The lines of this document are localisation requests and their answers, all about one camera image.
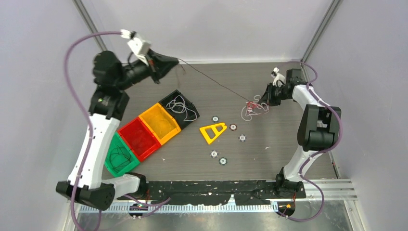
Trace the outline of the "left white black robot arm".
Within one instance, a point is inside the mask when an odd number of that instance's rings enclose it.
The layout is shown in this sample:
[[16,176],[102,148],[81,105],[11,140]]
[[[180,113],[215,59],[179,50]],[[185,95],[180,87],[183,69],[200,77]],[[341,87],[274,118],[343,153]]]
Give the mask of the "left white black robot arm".
[[112,51],[102,51],[94,57],[92,73],[97,88],[85,110],[86,137],[68,179],[56,184],[58,194],[102,211],[128,193],[136,199],[147,195],[145,176],[126,171],[123,176],[103,180],[102,169],[129,101],[125,90],[149,77],[159,83],[178,64],[178,58],[153,50],[147,53],[147,63],[136,60],[123,65]]

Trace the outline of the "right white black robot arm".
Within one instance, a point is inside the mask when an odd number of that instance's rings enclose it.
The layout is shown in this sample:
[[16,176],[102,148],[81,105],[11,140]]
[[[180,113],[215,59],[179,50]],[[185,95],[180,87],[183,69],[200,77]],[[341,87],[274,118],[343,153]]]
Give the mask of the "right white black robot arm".
[[267,85],[260,99],[267,106],[293,100],[303,110],[297,132],[298,148],[275,178],[273,192],[283,198],[302,190],[305,173],[318,157],[338,142],[340,135],[341,109],[324,102],[299,74],[299,69],[290,69],[283,75],[275,67],[271,72],[273,82]]

